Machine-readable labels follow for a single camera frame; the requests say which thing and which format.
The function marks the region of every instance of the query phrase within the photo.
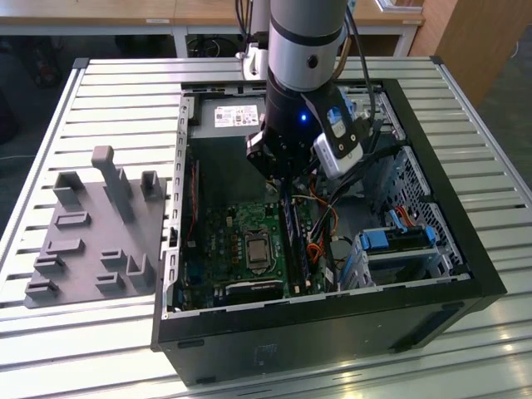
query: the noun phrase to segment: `wooden desk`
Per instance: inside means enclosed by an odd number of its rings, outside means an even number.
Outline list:
[[[171,34],[176,0],[0,0],[0,35]]]
[[[375,0],[357,0],[361,35],[395,37],[392,54],[406,56],[424,18],[381,12]],[[0,0],[0,35],[171,34],[178,57],[186,35],[238,33],[234,0]]]
[[[354,16],[361,35],[397,36],[396,57],[408,55],[425,21],[420,14],[381,12],[375,0],[357,0]],[[234,0],[176,0],[173,32],[178,57],[186,57],[186,35],[238,33]]]

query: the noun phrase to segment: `label sticker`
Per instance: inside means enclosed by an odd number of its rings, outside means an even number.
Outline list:
[[[325,278],[329,280],[329,283],[333,283],[334,276],[330,268],[325,268]]]
[[[170,23],[170,19],[146,19],[146,23]]]
[[[214,127],[258,126],[257,106],[217,106]]]

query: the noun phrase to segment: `cpu socket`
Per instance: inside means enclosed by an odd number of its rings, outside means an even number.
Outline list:
[[[248,230],[244,234],[246,266],[254,274],[264,274],[272,263],[268,229]]]

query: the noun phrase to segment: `aluminum extrusion table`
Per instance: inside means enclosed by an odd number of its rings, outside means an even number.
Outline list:
[[[25,309],[24,288],[52,217],[51,187],[58,171],[76,170],[84,181],[99,180],[90,168],[92,148],[112,145],[115,163],[127,175],[152,169],[170,179],[180,83],[242,79],[232,59],[77,65],[0,242],[0,396],[530,394],[532,195],[449,72],[428,58],[370,58],[369,67],[372,77],[401,83],[500,272],[509,293],[485,311],[462,319],[421,350],[188,390],[165,355],[149,349],[153,296]],[[347,63],[343,75],[362,78],[357,59]]]

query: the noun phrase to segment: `robotic arm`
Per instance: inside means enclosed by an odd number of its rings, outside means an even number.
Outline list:
[[[248,137],[248,159],[268,179],[290,184],[313,162],[313,148],[336,179],[362,158],[370,128],[354,120],[332,79],[347,1],[271,0],[270,9],[266,114]]]

